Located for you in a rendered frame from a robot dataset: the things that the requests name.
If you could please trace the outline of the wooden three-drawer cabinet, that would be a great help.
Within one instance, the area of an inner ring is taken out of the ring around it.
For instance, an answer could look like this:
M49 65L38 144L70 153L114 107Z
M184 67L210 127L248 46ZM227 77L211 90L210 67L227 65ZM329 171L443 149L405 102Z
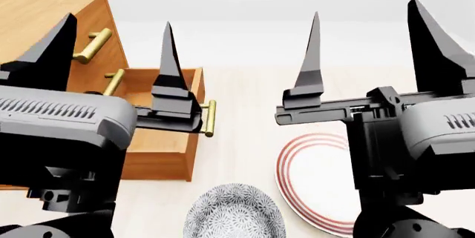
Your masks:
M73 53L89 44L89 33L109 28L112 36L88 64L72 59L62 92L102 95L109 83L104 75L128 67L108 0L0 0L0 64L23 55L68 13L77 19Z

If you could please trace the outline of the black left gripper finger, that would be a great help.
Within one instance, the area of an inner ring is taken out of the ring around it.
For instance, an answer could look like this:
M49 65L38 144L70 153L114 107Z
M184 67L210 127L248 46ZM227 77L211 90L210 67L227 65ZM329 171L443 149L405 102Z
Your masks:
M65 91L76 29L77 19L68 13L23 55L12 62L0 64L0 85Z
M192 119L201 113L195 95L186 85L169 23L163 32L160 71L152 85L151 95L151 114L154 117Z

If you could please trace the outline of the white plate with red rings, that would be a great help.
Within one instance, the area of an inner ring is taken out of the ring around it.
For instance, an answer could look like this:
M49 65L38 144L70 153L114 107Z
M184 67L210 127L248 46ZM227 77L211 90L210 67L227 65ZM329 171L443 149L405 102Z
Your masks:
M353 238L361 206L344 135L295 137L277 156L275 181L288 206L305 222L337 237Z

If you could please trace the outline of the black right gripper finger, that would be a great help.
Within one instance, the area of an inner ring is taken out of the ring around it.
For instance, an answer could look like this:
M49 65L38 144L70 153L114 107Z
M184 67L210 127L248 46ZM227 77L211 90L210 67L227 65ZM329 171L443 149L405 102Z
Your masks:
M316 12L312 20L304 61L295 86L283 92L282 103L285 109L320 106L323 93L320 20L318 12Z
M459 46L419 0L407 4L407 26L417 90L475 94L475 55Z

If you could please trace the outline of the open wooden drawer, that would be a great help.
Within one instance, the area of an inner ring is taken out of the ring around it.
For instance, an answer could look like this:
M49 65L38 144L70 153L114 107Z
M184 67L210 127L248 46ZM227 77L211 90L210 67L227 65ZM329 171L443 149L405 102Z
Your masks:
M158 69L127 68L114 95L133 105L151 106ZM191 181L199 135L137 128L127 150L123 179Z

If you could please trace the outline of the grey patterned bowl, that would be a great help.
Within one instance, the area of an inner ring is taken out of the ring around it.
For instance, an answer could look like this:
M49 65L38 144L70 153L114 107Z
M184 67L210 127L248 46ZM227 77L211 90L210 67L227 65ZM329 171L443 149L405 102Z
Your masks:
M286 238L284 218L273 199L255 186L218 185L191 206L183 238Z

